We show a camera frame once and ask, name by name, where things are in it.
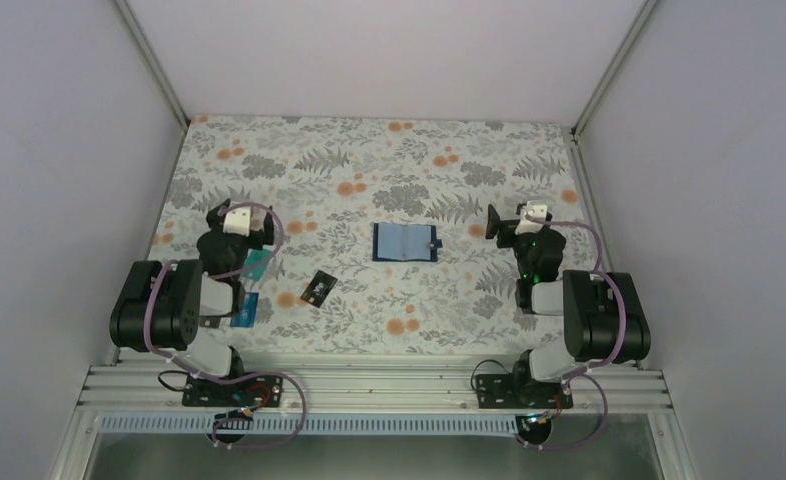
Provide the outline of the teal green credit card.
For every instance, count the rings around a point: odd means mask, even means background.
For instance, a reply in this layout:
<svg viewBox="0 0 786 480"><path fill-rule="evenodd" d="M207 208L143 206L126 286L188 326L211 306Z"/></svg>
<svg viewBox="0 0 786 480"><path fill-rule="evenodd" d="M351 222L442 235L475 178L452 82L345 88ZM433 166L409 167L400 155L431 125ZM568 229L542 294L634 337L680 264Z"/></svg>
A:
<svg viewBox="0 0 786 480"><path fill-rule="evenodd" d="M246 280L260 281L271 261L269 249L250 250L243 265L241 277Z"/></svg>

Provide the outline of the blue credit card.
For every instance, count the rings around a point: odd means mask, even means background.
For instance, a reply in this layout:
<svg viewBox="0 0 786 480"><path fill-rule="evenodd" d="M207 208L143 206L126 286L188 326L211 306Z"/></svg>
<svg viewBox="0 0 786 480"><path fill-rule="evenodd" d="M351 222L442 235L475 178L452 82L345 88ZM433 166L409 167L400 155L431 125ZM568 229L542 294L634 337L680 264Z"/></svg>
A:
<svg viewBox="0 0 786 480"><path fill-rule="evenodd" d="M259 293L251 292L245 296L240 310L232 317L232 328L252 328L255 324Z"/></svg>

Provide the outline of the blue leather card holder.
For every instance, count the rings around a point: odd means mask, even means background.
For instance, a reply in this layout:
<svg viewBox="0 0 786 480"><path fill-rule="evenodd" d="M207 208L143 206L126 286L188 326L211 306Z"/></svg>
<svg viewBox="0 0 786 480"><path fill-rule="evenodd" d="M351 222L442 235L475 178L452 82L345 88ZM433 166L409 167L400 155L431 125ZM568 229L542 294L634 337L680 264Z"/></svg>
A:
<svg viewBox="0 0 786 480"><path fill-rule="evenodd" d="M375 262L436 263L442 248L443 241L434 225L373 225L372 260Z"/></svg>

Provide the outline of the black credit card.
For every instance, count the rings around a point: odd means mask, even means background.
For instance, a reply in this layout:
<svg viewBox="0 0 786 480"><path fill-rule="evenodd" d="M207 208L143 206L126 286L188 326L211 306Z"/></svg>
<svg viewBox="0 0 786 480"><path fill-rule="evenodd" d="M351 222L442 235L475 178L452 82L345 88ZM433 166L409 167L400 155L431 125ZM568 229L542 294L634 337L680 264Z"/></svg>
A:
<svg viewBox="0 0 786 480"><path fill-rule="evenodd" d="M206 329L220 329L229 326L230 317L202 317L199 319L199 327Z"/></svg>

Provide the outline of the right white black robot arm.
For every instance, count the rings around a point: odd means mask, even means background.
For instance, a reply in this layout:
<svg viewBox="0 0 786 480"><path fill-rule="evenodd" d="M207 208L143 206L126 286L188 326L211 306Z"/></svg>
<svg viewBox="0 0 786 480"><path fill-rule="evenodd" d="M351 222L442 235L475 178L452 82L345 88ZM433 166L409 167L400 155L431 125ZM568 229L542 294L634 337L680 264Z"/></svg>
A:
<svg viewBox="0 0 786 480"><path fill-rule="evenodd" d="M485 237L512 251L518 277L515 301L527 315L557 316L563 343L525 353L519 374L526 385L566 385L592 369L640 361L651 349L651 331L628 273L607 272L598 232L578 221L556 220L544 204L518 205L517 219L487 209ZM588 270L563 269L562 229L586 231L595 258Z"/></svg>

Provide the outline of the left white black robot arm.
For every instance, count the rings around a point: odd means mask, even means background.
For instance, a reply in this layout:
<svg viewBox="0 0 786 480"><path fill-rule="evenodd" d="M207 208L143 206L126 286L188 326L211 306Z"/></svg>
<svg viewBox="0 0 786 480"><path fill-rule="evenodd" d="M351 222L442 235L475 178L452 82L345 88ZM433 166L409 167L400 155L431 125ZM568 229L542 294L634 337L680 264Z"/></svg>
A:
<svg viewBox="0 0 786 480"><path fill-rule="evenodd" d="M243 376L238 352L198 332L201 319L240 313L241 277L264 268L284 241L280 218L256 202L225 200L205 217L195 259L132 264L109 318L118 348L151 353L194 379L227 385Z"/></svg>

